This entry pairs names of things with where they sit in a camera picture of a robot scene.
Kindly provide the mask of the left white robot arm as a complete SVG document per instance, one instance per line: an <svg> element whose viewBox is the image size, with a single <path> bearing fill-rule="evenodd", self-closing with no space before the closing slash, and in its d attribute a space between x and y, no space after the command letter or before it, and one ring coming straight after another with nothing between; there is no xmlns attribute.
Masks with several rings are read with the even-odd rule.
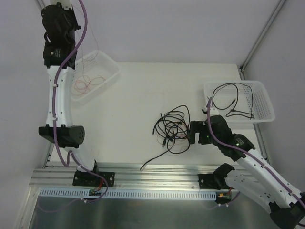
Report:
<svg viewBox="0 0 305 229"><path fill-rule="evenodd" d="M70 158L77 164L83 179L90 186L99 183L96 161L83 145L85 130L74 125L71 115L71 84L75 76L77 50L84 40L87 26L77 41L75 33L81 29L72 4L68 0L52 0L41 11L46 30L43 51L44 65L49 76L49 109L46 124L39 127L39 135L55 145L59 159L69 166Z"/></svg>

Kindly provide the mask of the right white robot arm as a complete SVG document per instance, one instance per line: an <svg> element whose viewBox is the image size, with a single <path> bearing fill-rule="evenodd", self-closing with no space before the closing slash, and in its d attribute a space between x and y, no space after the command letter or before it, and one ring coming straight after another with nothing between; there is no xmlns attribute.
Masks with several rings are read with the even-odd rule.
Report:
<svg viewBox="0 0 305 229"><path fill-rule="evenodd" d="M223 155L243 167L253 180L232 165L224 163L211 174L199 174L199 185L210 189L233 188L264 208L281 229L293 229L305 216L305 194L289 184L261 157L254 144L241 134L234 134L220 115L205 121L191 121L188 132L190 144L212 144Z"/></svg>

